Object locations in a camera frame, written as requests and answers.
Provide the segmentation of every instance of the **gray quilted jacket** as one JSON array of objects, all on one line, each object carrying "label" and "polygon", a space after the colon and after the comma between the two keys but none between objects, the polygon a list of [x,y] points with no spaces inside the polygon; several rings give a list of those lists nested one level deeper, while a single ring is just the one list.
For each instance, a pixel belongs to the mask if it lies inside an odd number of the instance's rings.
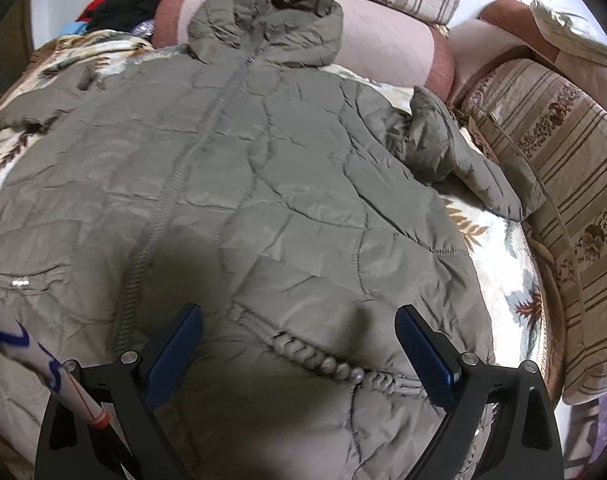
[{"label": "gray quilted jacket", "polygon": [[[189,54],[101,83],[71,69],[0,113],[0,128],[47,131],[0,191],[1,300],[84,365],[198,303],[203,342],[157,412],[198,478],[404,478],[443,413],[395,338],[402,304],[493,360],[472,261],[431,184],[461,180],[516,220],[519,199],[429,92],[410,118],[316,70],[342,19],[333,0],[208,0]],[[0,361],[0,427],[36,446],[16,421],[45,402]]]}]

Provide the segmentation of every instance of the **leaf pattern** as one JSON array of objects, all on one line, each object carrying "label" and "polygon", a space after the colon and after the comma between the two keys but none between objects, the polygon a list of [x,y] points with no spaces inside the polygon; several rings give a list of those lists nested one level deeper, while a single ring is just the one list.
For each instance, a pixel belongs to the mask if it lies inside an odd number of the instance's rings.
[{"label": "leaf pattern", "polygon": [[548,111],[543,111],[535,126],[519,140],[519,148],[527,158],[532,158],[537,150],[552,137],[580,97],[581,90],[577,86],[571,82],[565,83],[559,90],[556,100],[548,105]]},{"label": "leaf pattern", "polygon": [[16,144],[1,158],[0,160],[0,173],[4,167],[6,167],[10,162],[12,162],[23,149],[27,146],[28,137],[35,134],[34,131],[27,131],[19,135],[16,140]]},{"label": "leaf pattern", "polygon": [[531,359],[536,342],[541,337],[543,295],[536,275],[523,271],[523,288],[506,296],[507,304],[517,325],[525,326],[521,340],[521,359]]},{"label": "leaf pattern", "polygon": [[593,262],[607,253],[607,207],[584,227],[575,243],[577,263]]},{"label": "leaf pattern", "polygon": [[513,220],[506,221],[506,236],[504,237],[504,246],[506,247],[506,251],[508,251],[510,256],[512,256],[513,258],[517,257],[517,253],[515,252],[513,235],[515,234],[515,231],[517,230],[518,226],[518,222],[515,222]]},{"label": "leaf pattern", "polygon": [[477,238],[484,234],[484,232],[488,230],[488,227],[475,224],[461,211],[461,209],[453,207],[452,200],[443,199],[443,202],[445,203],[445,210],[448,211],[448,215],[450,215],[450,218],[457,224],[468,250],[474,251],[474,246],[481,247]]}]

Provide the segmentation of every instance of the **red clothing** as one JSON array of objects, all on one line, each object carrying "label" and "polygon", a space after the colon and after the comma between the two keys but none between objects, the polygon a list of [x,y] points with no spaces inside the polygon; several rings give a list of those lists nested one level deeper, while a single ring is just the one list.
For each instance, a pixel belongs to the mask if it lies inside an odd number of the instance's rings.
[{"label": "red clothing", "polygon": [[88,7],[86,7],[83,10],[81,15],[75,21],[76,22],[90,22],[90,20],[92,19],[92,12],[105,1],[106,0],[92,0],[88,4]]}]

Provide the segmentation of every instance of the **bolt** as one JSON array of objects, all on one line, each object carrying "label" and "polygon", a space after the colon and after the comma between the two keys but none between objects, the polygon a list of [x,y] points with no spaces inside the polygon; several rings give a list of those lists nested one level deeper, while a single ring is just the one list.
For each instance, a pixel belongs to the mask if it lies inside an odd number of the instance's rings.
[{"label": "bolt", "polygon": [[466,352],[465,354],[461,354],[461,361],[467,365],[475,366],[478,364],[479,358],[472,352]]},{"label": "bolt", "polygon": [[138,356],[137,352],[130,350],[121,355],[121,362],[124,365],[129,365],[129,364],[134,363],[138,358],[139,358],[139,356]]},{"label": "bolt", "polygon": [[532,374],[536,374],[539,369],[535,362],[533,361],[523,361],[523,368],[525,368],[526,372],[530,372]]}]

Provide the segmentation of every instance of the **folded cloth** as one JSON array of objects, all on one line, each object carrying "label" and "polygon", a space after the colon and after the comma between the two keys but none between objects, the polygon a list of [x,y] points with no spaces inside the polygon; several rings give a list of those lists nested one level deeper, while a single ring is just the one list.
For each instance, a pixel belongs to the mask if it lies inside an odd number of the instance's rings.
[{"label": "folded cloth", "polygon": [[77,34],[83,36],[88,28],[87,22],[72,22],[64,25],[63,28],[58,32],[57,37],[67,36],[69,34]]},{"label": "folded cloth", "polygon": [[88,4],[88,7],[86,7],[81,13],[81,15],[77,18],[77,21],[88,23],[92,19],[92,14],[94,13],[94,10],[105,1],[106,0],[92,0]]},{"label": "folded cloth", "polygon": [[161,0],[106,0],[92,14],[88,32],[109,28],[130,32],[139,23],[154,18]]},{"label": "folded cloth", "polygon": [[562,52],[607,66],[607,44],[584,17],[542,0],[533,0],[530,10],[541,35]]}]

